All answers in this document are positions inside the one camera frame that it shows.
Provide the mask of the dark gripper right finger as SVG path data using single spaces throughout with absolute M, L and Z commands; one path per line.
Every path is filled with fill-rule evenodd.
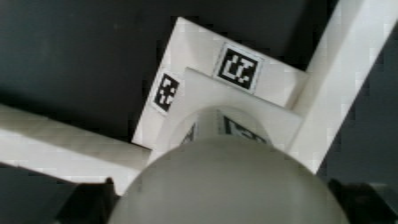
M 398 224 L 398 193 L 383 183 L 329 181 L 351 224 Z

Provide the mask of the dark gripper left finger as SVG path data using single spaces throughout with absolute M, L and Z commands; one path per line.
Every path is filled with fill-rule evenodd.
M 81 184 L 56 216 L 58 224 L 107 224 L 118 201 L 111 178 Z

